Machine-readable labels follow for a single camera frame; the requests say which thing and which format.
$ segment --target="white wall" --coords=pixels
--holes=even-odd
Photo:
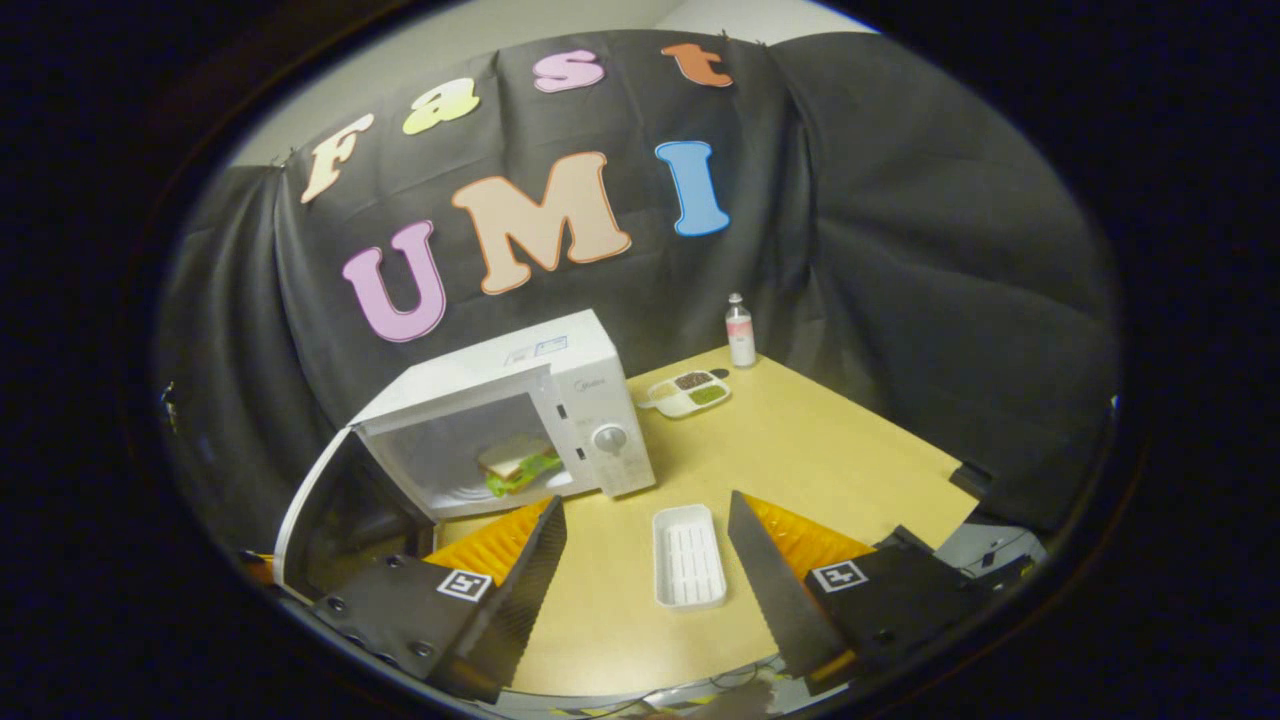
[[[808,0],[470,0],[425,15],[300,91],[232,164],[279,161],[289,147],[338,122],[334,113],[371,105],[385,87],[398,85],[403,68],[447,67],[544,37],[604,29],[726,31],[768,44],[820,32],[872,32]]]
[[[774,45],[823,32],[876,32],[808,0],[689,0],[680,3],[654,29],[684,29]]]

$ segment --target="food tray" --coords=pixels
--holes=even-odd
[[[719,378],[707,370],[692,370],[668,378],[649,387],[648,402],[640,407],[657,407],[668,418],[684,418],[699,410],[714,407],[728,400],[732,391]]]
[[[658,605],[701,610],[724,603],[724,569],[705,505],[668,507],[653,516],[653,565]]]

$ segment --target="wooden table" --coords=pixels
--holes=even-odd
[[[689,370],[730,369],[726,402],[671,420],[636,410],[657,487],[564,502],[568,543],[512,689],[557,696],[654,691],[733,670],[777,652],[726,534],[740,489],[872,544],[899,524],[937,547],[977,501],[947,478],[960,461],[808,378],[760,356],[732,366],[721,347],[644,375],[634,398]],[[675,612],[654,600],[653,516],[712,510],[728,594]],[[492,518],[451,521],[440,542]]]

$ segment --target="microwave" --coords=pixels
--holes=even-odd
[[[378,552],[431,552],[443,520],[654,482],[617,348],[584,310],[404,370],[312,465],[273,571],[314,602]]]

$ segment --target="microwave button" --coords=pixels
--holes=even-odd
[[[604,425],[595,430],[591,442],[595,443],[595,447],[616,455],[627,443],[627,432],[617,425]]]

